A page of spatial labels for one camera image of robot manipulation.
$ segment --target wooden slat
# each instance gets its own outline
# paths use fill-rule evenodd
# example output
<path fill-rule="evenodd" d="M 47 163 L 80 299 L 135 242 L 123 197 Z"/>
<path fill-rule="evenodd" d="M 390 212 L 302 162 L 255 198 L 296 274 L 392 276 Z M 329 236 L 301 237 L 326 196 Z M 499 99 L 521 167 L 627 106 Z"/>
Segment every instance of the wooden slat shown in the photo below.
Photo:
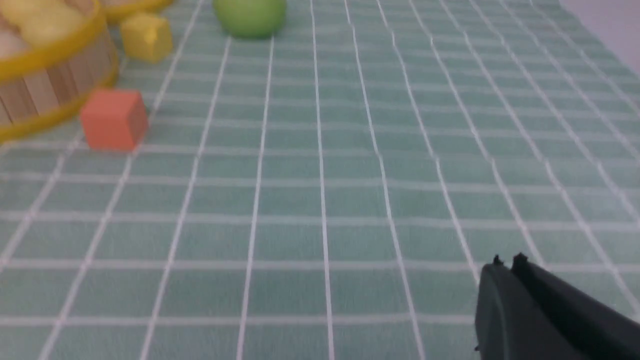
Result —
<path fill-rule="evenodd" d="M 11 118 L 9 117 L 9 113 L 4 108 L 4 104 L 2 99 L 0 99 L 0 126 L 11 125 Z"/>
<path fill-rule="evenodd" d="M 36 115 L 27 85 L 21 79 L 0 85 L 0 99 L 12 122 L 19 122 Z"/>
<path fill-rule="evenodd" d="M 46 114 L 60 105 L 49 74 L 46 71 L 38 71 L 25 76 L 24 82 L 38 114 Z"/>

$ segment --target cube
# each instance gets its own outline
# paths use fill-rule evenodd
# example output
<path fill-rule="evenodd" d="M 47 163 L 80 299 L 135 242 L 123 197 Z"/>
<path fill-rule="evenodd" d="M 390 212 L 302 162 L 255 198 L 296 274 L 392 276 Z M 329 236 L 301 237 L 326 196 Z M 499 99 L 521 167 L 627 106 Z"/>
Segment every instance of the cube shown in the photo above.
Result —
<path fill-rule="evenodd" d="M 133 151 L 148 128 L 147 109 L 136 90 L 94 91 L 80 112 L 89 148 Z"/>
<path fill-rule="evenodd" d="M 137 13 L 120 24 L 127 56 L 157 63 L 173 50 L 169 20 L 156 14 Z"/>

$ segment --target basket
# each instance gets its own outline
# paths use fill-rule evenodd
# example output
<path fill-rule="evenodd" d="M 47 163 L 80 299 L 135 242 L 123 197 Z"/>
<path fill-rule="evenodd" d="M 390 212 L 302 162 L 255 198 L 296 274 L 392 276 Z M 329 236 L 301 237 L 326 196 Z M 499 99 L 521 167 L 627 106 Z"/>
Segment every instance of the basket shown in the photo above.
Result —
<path fill-rule="evenodd" d="M 159 12 L 173 3 L 173 0 L 101 0 L 104 4 L 109 24 L 117 24 L 134 13 Z"/>
<path fill-rule="evenodd" d="M 87 16 L 82 28 L 64 40 L 0 61 L 0 143 L 72 119 L 94 88 L 117 80 L 116 48 L 101 4 L 67 3 Z"/>

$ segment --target white grid line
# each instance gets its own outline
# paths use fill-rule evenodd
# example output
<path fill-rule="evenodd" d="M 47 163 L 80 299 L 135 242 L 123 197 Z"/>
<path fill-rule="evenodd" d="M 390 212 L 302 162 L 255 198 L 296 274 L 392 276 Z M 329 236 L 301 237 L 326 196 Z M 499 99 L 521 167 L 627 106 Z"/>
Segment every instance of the white grid line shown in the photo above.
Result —
<path fill-rule="evenodd" d="M 471 315 L 436 315 L 418 314 L 418 321 L 424 324 L 462 324 L 472 325 Z M 381 323 L 399 323 L 411 321 L 410 314 L 371 314 L 371 315 L 335 315 L 338 325 L 374 325 Z M 2 327 L 45 327 L 56 324 L 53 317 L 0 317 Z M 63 325 L 65 327 L 104 326 L 104 327 L 141 327 L 148 325 L 150 318 L 122 318 L 109 316 L 70 316 Z M 199 316 L 199 317 L 170 317 L 157 319 L 157 326 L 190 327 L 190 326 L 238 326 L 241 319 L 233 316 Z M 249 316 L 247 325 L 325 325 L 325 316 Z"/>
<path fill-rule="evenodd" d="M 271 67 L 273 65 L 273 44 L 271 37 L 269 45 L 269 69 L 267 73 L 267 84 L 264 92 L 264 113 L 262 116 L 262 130 L 260 132 L 260 156 L 258 157 L 258 165 L 256 170 L 255 192 L 253 193 L 253 211 L 251 219 L 251 231 L 249 235 L 249 249 L 247 253 L 247 263 L 244 276 L 243 299 L 240 316 L 240 327 L 238 329 L 238 339 L 236 343 L 236 359 L 242 360 L 244 353 L 244 336 L 246 334 L 246 319 L 249 312 L 249 299 L 251 292 L 251 275 L 253 271 L 253 253 L 255 250 L 255 233 L 258 222 L 258 210 L 260 208 L 260 189 L 262 188 L 262 159 L 264 154 L 264 144 L 266 142 L 267 133 L 267 113 L 269 111 L 269 94 L 271 92 Z"/>
<path fill-rule="evenodd" d="M 200 7 L 202 5 L 202 1 L 201 0 L 198 3 L 198 6 L 196 7 L 195 12 L 198 13 L 200 11 Z M 231 45 L 231 38 L 227 38 L 226 44 L 225 44 L 225 55 L 228 54 L 228 49 Z M 142 345 L 142 350 L 140 352 L 140 360 L 146 360 L 146 358 L 148 357 L 148 353 L 149 353 L 149 349 L 151 347 L 151 343 L 153 340 L 153 335 L 154 335 L 154 331 L 156 329 L 156 320 L 159 317 L 160 314 L 160 310 L 162 308 L 162 301 L 164 298 L 164 292 L 166 290 L 166 286 L 167 283 L 169 281 L 169 276 L 172 270 L 172 265 L 173 262 L 175 261 L 175 254 L 177 252 L 178 249 L 178 243 L 180 241 L 180 235 L 182 232 L 182 226 L 184 225 L 184 219 L 186 218 L 187 212 L 188 212 L 188 208 L 189 208 L 189 203 L 191 202 L 191 198 L 193 195 L 193 188 L 195 187 L 195 183 L 196 183 L 196 179 L 197 179 L 197 175 L 198 175 L 198 167 L 200 164 L 200 159 L 202 157 L 202 153 L 204 152 L 205 149 L 205 144 L 207 143 L 207 137 L 209 135 L 209 129 L 211 128 L 211 124 L 213 123 L 213 111 L 216 107 L 217 104 L 217 100 L 218 100 L 218 92 L 220 90 L 220 83 L 221 80 L 223 78 L 224 75 L 224 71 L 225 71 L 225 65 L 227 64 L 227 57 L 223 56 L 222 61 L 220 63 L 220 69 L 218 71 L 218 81 L 216 82 L 216 86 L 213 90 L 213 95 L 211 97 L 211 104 L 209 106 L 209 111 L 207 114 L 207 120 L 205 122 L 205 126 L 202 130 L 202 136 L 200 138 L 200 145 L 198 146 L 198 152 L 196 153 L 194 160 L 193 160 L 193 165 L 191 167 L 191 177 L 189 178 L 189 184 L 187 185 L 187 189 L 184 195 L 184 200 L 182 201 L 182 207 L 180 209 L 180 215 L 178 217 L 178 221 L 176 223 L 175 226 L 175 230 L 173 232 L 173 238 L 171 241 L 171 245 L 170 245 L 170 249 L 169 249 L 169 255 L 166 261 L 166 265 L 165 265 L 165 269 L 164 272 L 162 274 L 162 278 L 160 280 L 160 284 L 158 286 L 158 290 L 157 290 L 157 295 L 156 295 L 156 299 L 154 301 L 154 306 L 153 306 L 153 310 L 152 310 L 152 316 L 151 316 L 151 322 L 149 323 L 149 326 L 147 327 L 147 333 L 145 334 L 145 340 L 144 343 Z"/>
<path fill-rule="evenodd" d="M 329 360 L 335 359 L 335 344 L 333 341 L 333 303 L 331 296 L 331 278 L 329 263 L 329 243 L 326 221 L 326 197 L 325 179 L 324 179 L 324 156 L 322 141 L 322 118 L 320 112 L 320 81 L 318 79 L 318 59 L 317 59 L 317 31 L 316 31 L 316 15 L 314 11 L 314 0 L 309 0 L 309 11 L 311 13 L 311 32 L 313 41 L 314 55 L 314 92 L 316 95 L 316 128 L 318 141 L 318 167 L 320 177 L 320 206 L 322 216 L 322 241 L 323 241 L 323 258 L 324 258 L 324 295 L 326 302 L 326 321 L 327 321 L 327 345 Z"/>
<path fill-rule="evenodd" d="M 347 5 L 347 0 L 344 0 L 344 7 L 345 7 L 345 11 L 347 13 L 347 19 L 349 24 L 351 24 L 351 18 L 349 16 L 349 6 Z M 376 133 L 375 130 L 373 128 L 373 121 L 371 118 L 371 110 L 369 109 L 369 100 L 368 100 L 368 96 L 367 96 L 367 89 L 364 83 L 364 77 L 362 75 L 362 65 L 360 64 L 360 55 L 358 52 L 358 41 L 356 39 L 356 29 L 355 27 L 353 27 L 352 25 L 352 36 L 353 36 L 353 47 L 354 47 L 354 52 L 355 52 L 355 59 L 356 59 L 356 64 L 358 67 L 358 75 L 360 77 L 360 85 L 362 87 L 362 95 L 364 97 L 364 103 L 365 103 L 365 108 L 367 110 L 367 121 L 369 122 L 369 129 L 370 129 L 370 134 L 371 134 L 371 141 L 373 143 L 373 148 L 374 148 L 374 152 L 378 155 L 378 162 L 380 164 L 380 173 L 381 173 L 381 178 L 382 178 L 382 190 L 384 193 L 384 197 L 385 197 L 385 209 L 387 212 L 387 219 L 389 221 L 389 227 L 391 230 L 391 237 L 393 239 L 393 243 L 394 243 L 394 249 L 396 252 L 396 259 L 397 262 L 399 264 L 399 270 L 400 270 L 400 276 L 402 278 L 402 282 L 403 282 L 403 287 L 404 287 L 404 295 L 406 296 L 406 301 L 407 301 L 407 306 L 409 308 L 409 313 L 411 314 L 411 318 L 412 318 L 412 329 L 413 329 L 413 335 L 415 338 L 415 344 L 416 344 L 416 348 L 417 348 L 417 352 L 418 352 L 418 357 L 420 360 L 425 360 L 426 359 L 426 353 L 424 350 L 424 344 L 422 342 L 422 335 L 420 333 L 420 327 L 418 325 L 418 321 L 417 321 L 417 317 L 416 317 L 416 310 L 415 310 L 415 306 L 413 304 L 413 296 L 412 296 L 412 291 L 409 285 L 409 280 L 408 280 L 408 276 L 406 274 L 406 268 L 404 266 L 404 257 L 403 257 L 403 253 L 402 253 L 402 249 L 400 247 L 400 242 L 398 240 L 398 235 L 397 235 L 397 231 L 396 231 L 396 223 L 394 222 L 394 218 L 393 218 L 393 214 L 392 214 L 392 210 L 391 210 L 391 203 L 389 200 L 389 186 L 387 184 L 387 175 L 385 173 L 385 164 L 384 161 L 382 159 L 382 156 L 380 155 L 380 152 L 378 150 L 378 142 L 376 140 Z M 407 91 L 408 94 L 411 98 L 413 98 L 413 96 L 411 95 L 411 89 L 410 87 L 407 87 Z M 433 150 L 431 149 L 431 146 L 428 142 L 428 139 L 426 139 L 426 146 L 429 149 L 429 153 L 432 154 Z"/>
<path fill-rule="evenodd" d="M 474 268 L 481 268 L 485 262 L 475 262 Z M 237 270 L 245 271 L 247 261 L 241 260 L 175 260 L 174 270 Z M 77 270 L 82 267 L 82 259 L 12 259 L 7 262 L 7 269 L 20 270 Z M 469 263 L 451 261 L 429 261 L 405 259 L 404 265 L 409 270 L 426 272 L 470 272 Z M 329 269 L 335 272 L 359 272 L 362 270 L 397 270 L 400 265 L 392 261 L 329 261 Z M 620 263 L 615 265 L 620 273 L 640 274 L 640 263 Z M 145 259 L 95 259 L 89 265 L 95 270 L 164 270 L 166 261 Z M 553 272 L 566 273 L 610 273 L 609 268 L 598 263 L 549 263 L 547 268 Z M 324 271 L 322 261 L 253 261 L 253 269 L 260 271 L 289 270 L 289 271 Z"/>

